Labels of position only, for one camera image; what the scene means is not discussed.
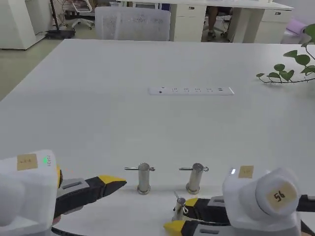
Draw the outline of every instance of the number label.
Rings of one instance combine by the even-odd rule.
[[[285,182],[279,188],[268,193],[266,198],[271,208],[279,211],[297,199],[297,192],[294,186],[289,182]]]
[[[37,157],[36,154],[24,154],[17,156],[17,170],[24,171],[30,169],[37,169]]]
[[[254,166],[241,166],[238,178],[252,178]]]
[[[281,191],[278,191],[274,194],[274,197],[278,200],[278,202],[281,202],[282,198],[285,198],[285,195]]]

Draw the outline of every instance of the white wall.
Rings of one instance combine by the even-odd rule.
[[[293,17],[310,25],[315,24],[315,0],[274,0],[274,2],[294,7]]]

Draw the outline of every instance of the white cabinet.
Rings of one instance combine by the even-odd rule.
[[[291,10],[253,9],[244,43],[281,43]]]
[[[171,5],[170,41],[201,42],[206,6]]]
[[[48,0],[0,0],[0,49],[27,49],[45,37],[52,14]]]

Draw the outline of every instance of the pink object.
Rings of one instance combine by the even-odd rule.
[[[289,31],[292,31],[293,33],[296,33],[298,35],[301,35],[303,33],[303,30],[305,29],[307,25],[292,19],[289,24],[286,26],[286,29]]]

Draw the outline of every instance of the metal pin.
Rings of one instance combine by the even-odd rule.
[[[176,206],[174,208],[174,216],[172,218],[172,221],[182,220],[184,213],[185,214],[188,213],[188,209],[185,207],[186,199],[179,197],[176,192],[174,192],[174,194],[177,200],[176,200]]]
[[[209,170],[208,167],[204,167],[200,163],[193,164],[192,168],[179,168],[180,171],[192,171],[189,182],[186,185],[186,190],[190,194],[197,194],[200,190],[200,181],[202,177],[202,173]]]
[[[154,167],[150,167],[147,163],[141,163],[138,168],[126,167],[126,171],[138,171],[139,174],[139,185],[137,187],[138,193],[146,195],[150,192],[149,174],[150,171],[155,171]]]

